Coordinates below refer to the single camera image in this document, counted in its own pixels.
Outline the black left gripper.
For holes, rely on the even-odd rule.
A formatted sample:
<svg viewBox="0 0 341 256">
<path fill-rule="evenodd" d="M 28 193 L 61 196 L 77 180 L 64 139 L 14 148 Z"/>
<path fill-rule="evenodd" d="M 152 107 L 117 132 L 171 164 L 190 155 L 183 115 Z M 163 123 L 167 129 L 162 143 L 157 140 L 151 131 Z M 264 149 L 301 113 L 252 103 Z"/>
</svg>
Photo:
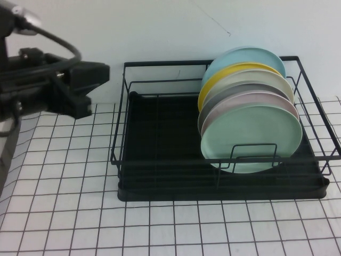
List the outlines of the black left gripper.
<svg viewBox="0 0 341 256">
<path fill-rule="evenodd" d="M 1 74 L 40 68 L 66 61 L 66 58 L 44 53 L 38 48 L 24 48 L 18 56 L 1 54 Z M 68 73 L 68 85 L 64 78 Z M 1 82 L 2 113 L 37 113 L 48 111 L 81 119 L 92 115 L 87 95 L 110 80 L 110 66 L 100 62 L 81 61 L 69 70 L 63 68 L 47 75 L 11 78 Z"/>
</svg>

